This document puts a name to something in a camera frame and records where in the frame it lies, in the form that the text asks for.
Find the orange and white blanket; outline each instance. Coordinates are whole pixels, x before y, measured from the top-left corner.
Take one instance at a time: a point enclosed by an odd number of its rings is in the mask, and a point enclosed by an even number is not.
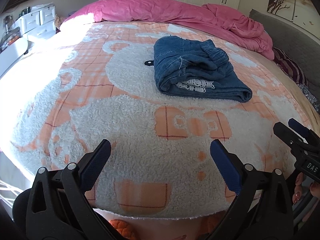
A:
[[[170,97],[155,85],[153,44],[165,35],[205,41],[229,55],[253,91],[247,103]],[[225,210],[235,197],[210,158],[218,138],[258,170],[293,170],[273,135],[290,118],[310,127],[298,103],[240,47],[161,23],[95,23],[61,32],[0,80],[0,147],[29,178],[62,169],[104,138],[112,154],[87,198],[132,217],[193,218]]]

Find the pink comforter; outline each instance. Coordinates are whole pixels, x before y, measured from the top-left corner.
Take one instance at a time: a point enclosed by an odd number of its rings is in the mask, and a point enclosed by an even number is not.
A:
[[[60,30],[101,21],[182,25],[259,52],[269,60],[274,59],[272,39],[261,23],[238,10],[217,4],[198,7],[176,0],[100,0],[74,13],[61,25]]]

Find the gray upholstered headboard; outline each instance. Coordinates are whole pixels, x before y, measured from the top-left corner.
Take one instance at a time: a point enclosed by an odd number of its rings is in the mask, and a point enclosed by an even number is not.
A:
[[[303,70],[309,90],[320,100],[320,44],[287,23],[252,10],[250,18],[263,24],[273,47],[283,50]]]

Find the striped fabric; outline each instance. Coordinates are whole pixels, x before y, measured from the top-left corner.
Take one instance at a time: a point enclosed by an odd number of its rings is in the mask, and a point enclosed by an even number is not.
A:
[[[308,80],[302,69],[290,59],[282,50],[273,48],[275,59],[273,60],[281,70],[297,84],[308,86]]]

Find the silver screw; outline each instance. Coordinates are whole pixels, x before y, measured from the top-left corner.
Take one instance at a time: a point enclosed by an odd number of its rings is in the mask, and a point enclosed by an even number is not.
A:
[[[282,174],[282,171],[281,171],[280,169],[275,169],[275,173],[276,173],[277,175],[281,175],[281,174]]]
[[[69,169],[69,170],[73,170],[76,166],[77,166],[77,165],[76,165],[75,163],[70,163],[70,164],[68,165],[68,169]]]
[[[41,167],[41,168],[38,170],[38,172],[39,172],[40,174],[44,173],[44,172],[45,172],[45,168],[44,168],[44,167]]]
[[[252,171],[253,170],[253,166],[251,164],[246,164],[244,166],[244,168],[247,170],[247,171]]]

